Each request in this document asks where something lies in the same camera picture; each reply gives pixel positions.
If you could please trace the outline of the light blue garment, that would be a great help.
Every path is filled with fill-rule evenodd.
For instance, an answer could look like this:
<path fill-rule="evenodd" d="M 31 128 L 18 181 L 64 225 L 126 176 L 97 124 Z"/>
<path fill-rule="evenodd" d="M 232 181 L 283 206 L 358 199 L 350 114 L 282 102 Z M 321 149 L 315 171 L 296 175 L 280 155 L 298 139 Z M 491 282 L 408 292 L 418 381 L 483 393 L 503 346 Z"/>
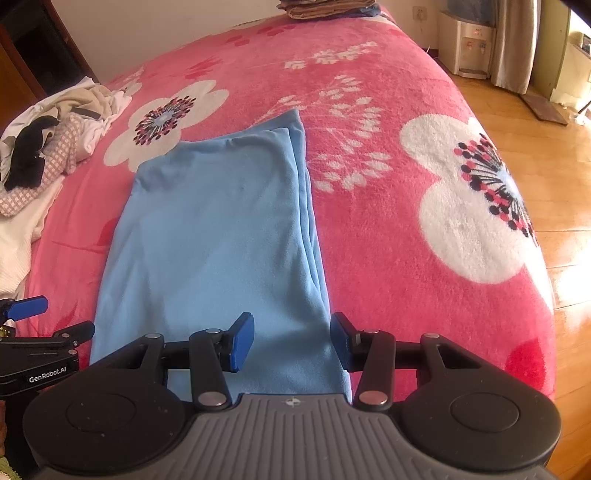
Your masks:
<path fill-rule="evenodd" d="M 242 393 L 349 395 L 297 110 L 144 162 L 114 231 L 90 359 L 148 333 L 185 341 L 254 319 Z"/>

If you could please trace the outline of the stack of folded clothes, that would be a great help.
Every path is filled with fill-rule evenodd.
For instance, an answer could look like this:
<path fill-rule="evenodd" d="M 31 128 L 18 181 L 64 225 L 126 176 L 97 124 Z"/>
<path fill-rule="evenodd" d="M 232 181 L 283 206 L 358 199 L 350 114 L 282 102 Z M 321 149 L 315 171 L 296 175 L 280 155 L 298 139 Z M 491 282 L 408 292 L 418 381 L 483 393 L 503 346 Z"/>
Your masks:
<path fill-rule="evenodd" d="M 277 8 L 293 20 L 335 17 L 374 17 L 381 13 L 375 0 L 281 0 Z"/>

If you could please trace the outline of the pink floral blanket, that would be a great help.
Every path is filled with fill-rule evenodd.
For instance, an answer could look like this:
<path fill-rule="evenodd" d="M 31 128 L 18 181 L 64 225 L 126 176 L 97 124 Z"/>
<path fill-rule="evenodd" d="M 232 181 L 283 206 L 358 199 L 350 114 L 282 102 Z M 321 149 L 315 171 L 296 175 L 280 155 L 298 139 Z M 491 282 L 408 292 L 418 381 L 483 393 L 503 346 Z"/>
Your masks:
<path fill-rule="evenodd" d="M 403 340 L 439 332 L 552 395 L 552 287 L 524 201 L 450 77 L 384 17 L 276 17 L 119 77 L 133 99 L 68 176 L 34 244 L 44 336 L 90 319 L 136 169 L 179 141 L 301 113 L 332 308 Z"/>

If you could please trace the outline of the pink checkered white garment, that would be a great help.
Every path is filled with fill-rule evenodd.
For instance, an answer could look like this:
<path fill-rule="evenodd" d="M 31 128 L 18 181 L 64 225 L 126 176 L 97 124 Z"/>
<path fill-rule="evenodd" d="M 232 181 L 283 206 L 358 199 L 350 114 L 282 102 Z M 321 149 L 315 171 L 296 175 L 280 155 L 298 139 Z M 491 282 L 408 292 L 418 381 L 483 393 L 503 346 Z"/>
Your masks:
<path fill-rule="evenodd" d="M 14 217 L 61 175 L 75 171 L 82 161 L 78 152 L 82 131 L 83 118 L 69 113 L 63 120 L 41 116 L 19 133 L 3 183 L 2 216 Z"/>

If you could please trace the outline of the wooden door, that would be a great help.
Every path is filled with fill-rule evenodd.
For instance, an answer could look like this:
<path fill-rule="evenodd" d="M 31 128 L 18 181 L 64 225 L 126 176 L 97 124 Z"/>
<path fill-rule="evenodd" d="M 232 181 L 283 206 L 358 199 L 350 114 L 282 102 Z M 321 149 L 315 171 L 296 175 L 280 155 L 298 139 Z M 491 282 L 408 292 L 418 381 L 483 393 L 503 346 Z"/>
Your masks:
<path fill-rule="evenodd" d="M 50 1 L 1 3 L 1 126 L 95 74 Z"/>

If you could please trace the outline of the brown floor mat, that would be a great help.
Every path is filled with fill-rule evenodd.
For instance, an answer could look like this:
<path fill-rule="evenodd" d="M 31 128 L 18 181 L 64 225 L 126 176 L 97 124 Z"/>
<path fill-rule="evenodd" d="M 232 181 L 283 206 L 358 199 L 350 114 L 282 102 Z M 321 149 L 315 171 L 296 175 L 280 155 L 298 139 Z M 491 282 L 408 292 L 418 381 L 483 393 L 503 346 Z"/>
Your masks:
<path fill-rule="evenodd" d="M 553 106 L 553 104 L 543 96 L 536 93 L 526 93 L 522 94 L 520 99 L 526 104 L 538 120 L 561 126 L 568 125 L 568 121 Z"/>

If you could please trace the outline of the water dispenser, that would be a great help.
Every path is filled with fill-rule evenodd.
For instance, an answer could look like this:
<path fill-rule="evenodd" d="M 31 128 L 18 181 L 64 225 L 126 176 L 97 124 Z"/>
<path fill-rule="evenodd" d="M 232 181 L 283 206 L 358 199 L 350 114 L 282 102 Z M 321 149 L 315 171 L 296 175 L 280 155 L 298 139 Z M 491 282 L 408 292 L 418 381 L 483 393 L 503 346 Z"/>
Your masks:
<path fill-rule="evenodd" d="M 439 13 L 439 60 L 456 76 L 486 80 L 491 75 L 496 29 Z"/>

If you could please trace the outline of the beige curtain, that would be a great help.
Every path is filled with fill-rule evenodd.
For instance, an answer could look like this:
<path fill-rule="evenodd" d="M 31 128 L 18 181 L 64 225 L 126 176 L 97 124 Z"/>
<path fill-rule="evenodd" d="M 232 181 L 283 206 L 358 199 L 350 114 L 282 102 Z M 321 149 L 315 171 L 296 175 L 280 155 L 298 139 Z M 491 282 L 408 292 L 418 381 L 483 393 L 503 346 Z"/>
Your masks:
<path fill-rule="evenodd" d="M 495 1 L 496 35 L 491 82 L 515 94 L 525 94 L 532 75 L 539 35 L 541 2 Z"/>

